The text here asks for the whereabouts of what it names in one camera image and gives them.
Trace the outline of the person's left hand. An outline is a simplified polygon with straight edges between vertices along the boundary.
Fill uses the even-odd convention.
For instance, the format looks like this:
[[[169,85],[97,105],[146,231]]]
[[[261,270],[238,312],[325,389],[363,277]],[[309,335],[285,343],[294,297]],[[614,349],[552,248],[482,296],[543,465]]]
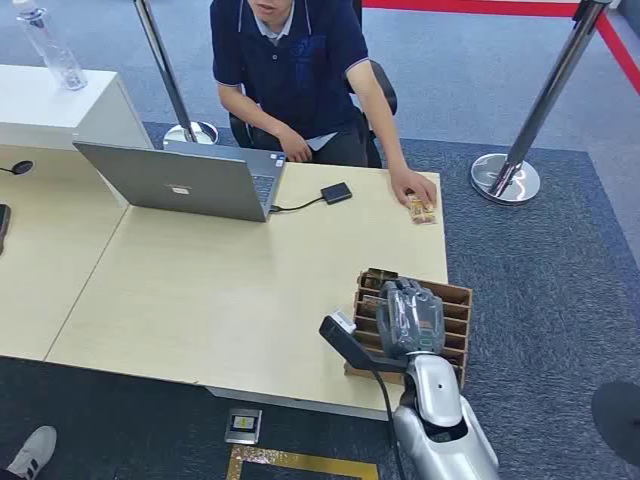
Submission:
[[[395,197],[403,205],[409,205],[410,194],[417,195],[424,206],[437,205],[437,187],[433,182],[408,167],[389,168],[392,188]]]

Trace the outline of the person's right hand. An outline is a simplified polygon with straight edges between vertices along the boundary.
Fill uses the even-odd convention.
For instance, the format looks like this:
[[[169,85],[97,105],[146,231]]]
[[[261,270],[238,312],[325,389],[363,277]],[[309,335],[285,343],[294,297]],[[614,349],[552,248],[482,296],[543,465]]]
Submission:
[[[307,163],[312,161],[312,153],[303,137],[285,125],[276,134],[284,153],[291,162]]]

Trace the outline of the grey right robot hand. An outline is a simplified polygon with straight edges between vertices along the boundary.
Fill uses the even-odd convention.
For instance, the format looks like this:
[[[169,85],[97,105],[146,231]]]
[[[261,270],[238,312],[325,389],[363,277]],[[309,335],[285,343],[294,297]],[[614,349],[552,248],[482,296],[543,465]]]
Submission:
[[[379,292],[376,322],[389,358],[414,352],[439,355],[445,347],[442,300],[414,279],[387,280]]]

